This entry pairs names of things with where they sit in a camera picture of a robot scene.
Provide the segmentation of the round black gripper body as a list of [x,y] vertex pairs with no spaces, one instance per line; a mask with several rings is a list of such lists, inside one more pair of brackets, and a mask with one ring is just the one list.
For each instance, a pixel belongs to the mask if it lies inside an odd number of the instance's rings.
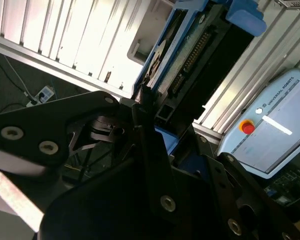
[[53,201],[40,224],[40,240],[226,240],[208,185],[173,169],[181,193],[177,223],[155,216],[138,164],[128,160]]

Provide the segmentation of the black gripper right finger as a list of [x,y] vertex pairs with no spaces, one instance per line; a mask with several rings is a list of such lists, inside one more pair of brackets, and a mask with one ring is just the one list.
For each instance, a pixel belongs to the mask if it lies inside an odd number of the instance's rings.
[[223,240],[298,240],[300,231],[229,153],[205,154],[208,141],[189,131],[203,157]]

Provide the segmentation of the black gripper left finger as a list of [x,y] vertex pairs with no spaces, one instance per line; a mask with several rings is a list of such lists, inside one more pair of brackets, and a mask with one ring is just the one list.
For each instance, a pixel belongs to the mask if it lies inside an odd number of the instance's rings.
[[62,167],[68,158],[103,142],[114,145],[114,162],[96,176],[136,162],[151,212],[176,224],[180,192],[146,94],[136,102],[95,91],[0,113],[0,208],[9,207],[39,233],[55,199],[96,177],[67,188]]

